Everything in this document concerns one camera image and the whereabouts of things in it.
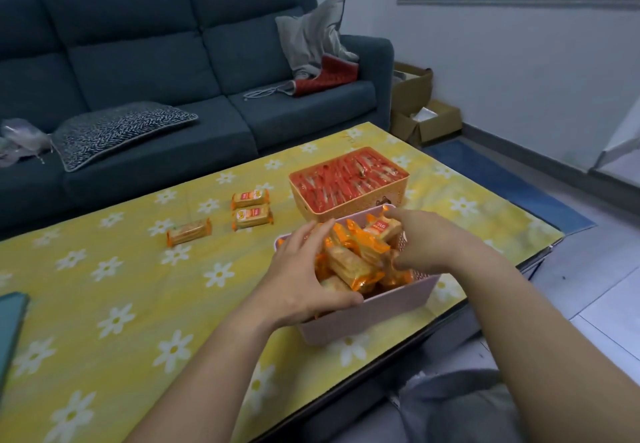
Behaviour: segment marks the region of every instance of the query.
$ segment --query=hand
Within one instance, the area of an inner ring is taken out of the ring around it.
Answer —
[[[316,254],[334,223],[334,220],[324,223],[306,242],[305,236],[316,226],[315,222],[291,234],[274,254],[269,270],[250,295],[257,309],[266,310],[274,329],[301,323],[317,313],[362,303],[362,294],[328,291],[316,278]]]
[[[469,255],[495,253],[478,237],[437,213],[391,208],[385,215],[400,220],[406,234],[407,244],[394,262],[397,269],[455,275]]]

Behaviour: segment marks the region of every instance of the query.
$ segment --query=red cloth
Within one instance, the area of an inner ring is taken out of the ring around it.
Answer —
[[[293,80],[293,97],[307,96],[314,92],[326,91],[339,85],[356,82],[358,65],[329,54],[322,56],[320,75],[311,79]]]

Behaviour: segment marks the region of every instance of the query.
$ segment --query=gray pillow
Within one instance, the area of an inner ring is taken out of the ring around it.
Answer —
[[[325,53],[349,62],[359,60],[340,43],[343,12],[344,0],[325,0],[306,15],[276,17],[280,45],[295,79],[319,75]]]
[[[127,143],[177,128],[197,114],[156,102],[134,102],[71,117],[51,135],[65,171],[72,172]]]

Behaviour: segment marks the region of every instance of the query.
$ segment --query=blue sofa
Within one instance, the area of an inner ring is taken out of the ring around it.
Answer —
[[[370,121],[389,127],[388,40],[343,35],[359,80],[303,98],[254,89],[292,78],[274,18],[316,0],[0,0],[0,119],[51,133],[83,112],[152,100],[191,126],[65,173],[55,153],[0,169],[3,237],[44,227]]]

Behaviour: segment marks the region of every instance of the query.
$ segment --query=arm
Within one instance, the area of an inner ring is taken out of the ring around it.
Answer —
[[[325,291],[318,283],[314,259],[333,222],[305,242],[314,226],[298,229],[278,249],[255,290],[218,325],[125,443],[228,442],[273,331],[362,302],[359,293]]]
[[[640,441],[640,387],[507,259],[436,213],[388,216],[408,239],[398,268],[451,273],[464,289],[533,441]]]
[[[394,47],[386,38],[342,35],[340,42],[359,58],[358,79],[370,80],[376,90],[376,117],[371,122],[389,131],[391,112],[391,77],[394,72]]]

